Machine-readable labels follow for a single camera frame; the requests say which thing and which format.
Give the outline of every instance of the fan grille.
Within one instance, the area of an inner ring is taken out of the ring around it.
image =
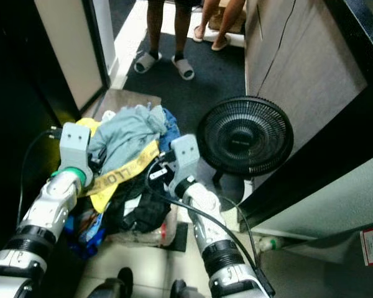
[[[293,130],[285,113],[258,97],[219,103],[198,127],[202,157],[225,173],[258,176],[273,171],[289,156]]]

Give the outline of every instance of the floor mat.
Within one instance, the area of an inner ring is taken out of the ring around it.
[[[191,81],[181,79],[173,66],[174,49],[175,37],[162,34],[160,63],[145,74],[136,73],[133,64],[124,89],[161,97],[162,105],[177,118],[181,133],[195,133],[201,118],[217,102],[245,95],[244,49],[228,47],[213,52],[211,43],[195,43],[188,39],[185,56],[195,70],[195,78]],[[147,50],[148,36],[139,47],[139,51]]]
[[[136,0],[109,0],[114,38],[119,34],[135,3]]]

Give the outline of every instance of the black sock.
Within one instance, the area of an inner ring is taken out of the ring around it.
[[[159,51],[149,51],[149,55],[155,58],[155,60],[159,59]]]
[[[183,52],[176,52],[174,56],[174,61],[177,62],[178,60],[184,59],[184,53]]]

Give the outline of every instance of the black fan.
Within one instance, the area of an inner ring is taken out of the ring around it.
[[[202,119],[197,133],[202,157],[222,173],[251,178],[279,167],[293,147],[293,129],[286,114],[259,97],[220,102]]]

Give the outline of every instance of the white floor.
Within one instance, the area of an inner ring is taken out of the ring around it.
[[[147,1],[137,0],[123,28],[115,40],[116,55],[119,59],[119,71],[113,82],[112,88],[122,89],[127,80],[127,72],[138,47],[145,38]],[[174,35],[175,6],[165,3],[162,32]],[[191,17],[191,26],[188,33],[192,37],[192,30],[201,19],[200,12],[194,12]],[[214,40],[215,32],[208,29],[206,39]],[[244,46],[241,35],[231,35],[232,45]],[[234,231],[239,230],[236,210],[223,213],[227,226]],[[179,221],[190,222],[187,213],[180,209]],[[237,233],[238,238],[249,249],[247,234]],[[172,283],[176,279],[184,279],[191,286],[196,287],[203,295],[210,297],[208,276],[200,257],[191,225],[188,230],[186,253],[166,251],[158,248],[143,247],[129,248],[120,244],[103,244],[99,253],[89,260],[83,277],[79,283],[75,298],[84,298],[106,278],[117,276],[119,270],[125,266],[134,273],[133,298],[164,298],[170,297]]]

